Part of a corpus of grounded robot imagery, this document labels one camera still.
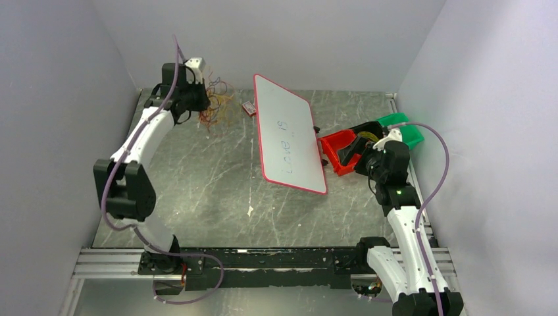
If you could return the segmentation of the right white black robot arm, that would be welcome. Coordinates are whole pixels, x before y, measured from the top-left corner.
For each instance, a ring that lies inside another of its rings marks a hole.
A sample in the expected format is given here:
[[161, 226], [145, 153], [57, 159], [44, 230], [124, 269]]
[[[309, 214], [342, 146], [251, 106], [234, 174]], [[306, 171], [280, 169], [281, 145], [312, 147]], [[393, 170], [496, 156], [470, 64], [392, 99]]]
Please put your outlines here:
[[358, 135], [338, 155], [342, 165], [359, 155], [355, 172], [375, 183], [374, 195], [395, 234], [402, 263], [382, 238], [362, 238], [362, 250], [355, 255], [360, 271], [374, 271], [380, 279], [391, 298], [392, 315], [460, 315], [462, 295], [451, 290], [440, 272], [425, 233], [423, 203], [407, 180], [409, 147], [389, 136], [374, 142]]

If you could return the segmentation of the red plastic bin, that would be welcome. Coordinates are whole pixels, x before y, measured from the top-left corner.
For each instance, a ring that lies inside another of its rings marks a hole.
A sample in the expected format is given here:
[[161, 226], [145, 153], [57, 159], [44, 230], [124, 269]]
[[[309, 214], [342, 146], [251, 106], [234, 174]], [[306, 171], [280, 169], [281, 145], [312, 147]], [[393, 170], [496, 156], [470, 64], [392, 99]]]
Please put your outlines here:
[[318, 139], [323, 154], [327, 156], [333, 171], [338, 176], [344, 176], [355, 171], [355, 168], [351, 165], [348, 167], [341, 166], [338, 158], [338, 150], [349, 145], [355, 137], [356, 135], [352, 130], [345, 129]]

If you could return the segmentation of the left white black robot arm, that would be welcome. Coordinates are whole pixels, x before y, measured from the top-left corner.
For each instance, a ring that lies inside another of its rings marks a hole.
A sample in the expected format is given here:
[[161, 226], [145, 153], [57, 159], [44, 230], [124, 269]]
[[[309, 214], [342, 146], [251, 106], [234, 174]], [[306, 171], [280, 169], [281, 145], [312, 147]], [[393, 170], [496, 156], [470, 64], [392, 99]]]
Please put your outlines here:
[[143, 244], [140, 274], [172, 274], [187, 267], [177, 237], [154, 214], [157, 197], [148, 169], [163, 138], [181, 124], [181, 116], [208, 109], [204, 68], [201, 57], [165, 63], [162, 81], [145, 100], [136, 127], [110, 158], [93, 166], [104, 222], [115, 231], [131, 230]]

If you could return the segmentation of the black plastic bin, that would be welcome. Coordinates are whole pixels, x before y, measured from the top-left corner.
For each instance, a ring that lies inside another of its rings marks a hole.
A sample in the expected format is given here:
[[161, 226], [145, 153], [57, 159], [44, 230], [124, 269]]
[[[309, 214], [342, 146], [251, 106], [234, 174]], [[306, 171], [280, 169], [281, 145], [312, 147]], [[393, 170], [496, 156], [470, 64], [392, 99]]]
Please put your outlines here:
[[355, 135], [360, 135], [374, 143], [388, 134], [388, 129], [378, 121], [368, 121], [350, 128]]

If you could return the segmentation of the green plastic bin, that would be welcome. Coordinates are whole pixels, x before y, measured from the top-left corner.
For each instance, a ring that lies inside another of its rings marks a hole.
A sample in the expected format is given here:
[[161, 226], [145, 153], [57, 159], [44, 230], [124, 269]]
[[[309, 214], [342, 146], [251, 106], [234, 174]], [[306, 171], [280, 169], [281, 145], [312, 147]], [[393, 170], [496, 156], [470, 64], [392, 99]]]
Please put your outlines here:
[[[403, 122], [409, 122], [409, 119], [404, 113], [392, 113], [390, 115], [378, 118], [377, 121], [383, 127], [388, 127], [395, 124], [401, 124]], [[424, 136], [414, 125], [405, 125], [399, 127], [399, 130], [402, 134], [403, 142], [409, 146], [409, 149], [414, 149], [419, 143], [424, 140]]]

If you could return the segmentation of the pink framed whiteboard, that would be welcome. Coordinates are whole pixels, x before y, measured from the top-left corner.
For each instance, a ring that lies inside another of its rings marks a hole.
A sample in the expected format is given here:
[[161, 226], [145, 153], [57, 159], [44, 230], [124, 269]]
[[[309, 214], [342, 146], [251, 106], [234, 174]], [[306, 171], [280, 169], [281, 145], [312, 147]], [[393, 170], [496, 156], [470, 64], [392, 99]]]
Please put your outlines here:
[[310, 103], [260, 74], [253, 87], [263, 178], [327, 194]]

